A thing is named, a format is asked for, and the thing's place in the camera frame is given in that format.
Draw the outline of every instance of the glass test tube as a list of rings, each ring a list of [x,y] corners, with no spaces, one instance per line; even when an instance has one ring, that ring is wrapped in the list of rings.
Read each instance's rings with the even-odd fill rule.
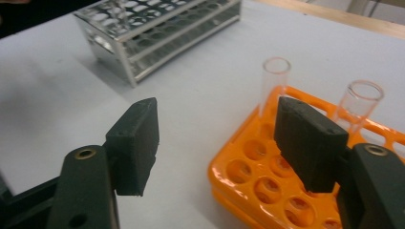
[[[353,81],[345,91],[332,120],[350,134],[357,133],[384,97],[381,87],[367,80]]]
[[[278,98],[286,93],[290,69],[291,65],[282,57],[271,57],[263,64],[260,116],[263,116],[266,107],[269,107],[267,104],[277,103]]]

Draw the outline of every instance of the wire rack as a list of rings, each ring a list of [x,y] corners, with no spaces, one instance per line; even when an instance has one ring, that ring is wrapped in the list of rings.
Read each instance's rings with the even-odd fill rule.
[[[95,56],[134,87],[240,19],[240,0],[103,1],[75,13]]]

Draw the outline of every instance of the orange test tube rack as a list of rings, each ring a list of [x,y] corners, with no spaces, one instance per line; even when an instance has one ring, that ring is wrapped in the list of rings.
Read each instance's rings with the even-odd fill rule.
[[[336,106],[287,87],[288,96],[300,99],[331,117]],[[331,194],[307,192],[273,140],[277,103],[267,101],[264,114],[256,108],[231,137],[208,168],[214,198],[251,228],[342,228],[336,204],[338,185]],[[405,135],[369,119],[363,128],[385,138],[384,147],[405,145]],[[367,142],[350,134],[349,147]]]

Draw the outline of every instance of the white table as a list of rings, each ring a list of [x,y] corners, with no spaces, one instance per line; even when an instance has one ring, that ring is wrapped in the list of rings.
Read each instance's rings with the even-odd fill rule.
[[[337,103],[354,79],[386,97],[372,119],[405,132],[405,41],[244,2],[240,22],[132,89],[96,63],[71,15],[0,40],[0,168],[15,193],[102,144],[134,102],[158,100],[160,146],[143,198],[119,197],[121,228],[245,228],[211,197],[209,161],[259,101],[261,64],[290,60],[289,84]]]

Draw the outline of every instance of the test tube rack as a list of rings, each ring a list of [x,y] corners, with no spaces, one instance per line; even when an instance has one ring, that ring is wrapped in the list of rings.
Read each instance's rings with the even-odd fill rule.
[[[94,55],[133,87],[240,19],[241,0],[114,0],[75,12]]]
[[[336,110],[335,105],[292,87],[287,87],[286,94],[329,118]],[[342,228],[336,204],[338,185],[331,194],[306,191],[273,140],[277,103],[269,101],[277,99],[268,99],[262,117],[256,108],[209,164],[214,198],[251,228]],[[402,156],[405,163],[403,152],[395,150],[403,149],[404,134],[369,119],[363,129],[382,136],[380,145]],[[348,146],[361,142],[368,140],[358,132],[350,136]]]

